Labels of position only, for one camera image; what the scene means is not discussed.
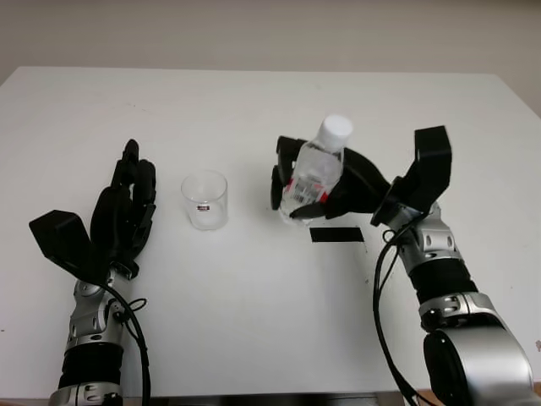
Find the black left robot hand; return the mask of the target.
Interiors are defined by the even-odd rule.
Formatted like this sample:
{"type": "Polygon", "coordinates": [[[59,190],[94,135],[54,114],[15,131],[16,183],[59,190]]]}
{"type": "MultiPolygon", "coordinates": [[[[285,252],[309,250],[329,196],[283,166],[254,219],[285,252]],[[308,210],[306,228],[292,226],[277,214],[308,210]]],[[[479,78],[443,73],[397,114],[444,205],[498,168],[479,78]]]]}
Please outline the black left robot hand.
{"type": "Polygon", "coordinates": [[[112,181],[99,195],[90,223],[90,240],[110,267],[131,280],[138,276],[135,259],[145,247],[156,210],[156,167],[139,157],[139,144],[129,140],[117,161],[112,181]]]}

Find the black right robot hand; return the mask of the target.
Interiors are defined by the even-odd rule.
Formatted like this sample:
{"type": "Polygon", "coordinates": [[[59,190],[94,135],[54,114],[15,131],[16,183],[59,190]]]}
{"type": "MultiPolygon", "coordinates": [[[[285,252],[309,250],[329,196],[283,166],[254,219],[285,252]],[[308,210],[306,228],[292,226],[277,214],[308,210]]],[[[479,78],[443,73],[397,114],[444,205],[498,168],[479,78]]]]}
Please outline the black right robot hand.
{"type": "MultiPolygon", "coordinates": [[[[277,164],[273,167],[270,189],[271,208],[276,211],[281,203],[283,190],[293,172],[301,146],[307,141],[285,136],[276,145],[277,164]]],[[[390,188],[379,169],[365,156],[347,148],[344,167],[339,182],[321,203],[303,205],[293,211],[295,220],[318,217],[332,219],[353,213],[375,213],[390,188]]]]}

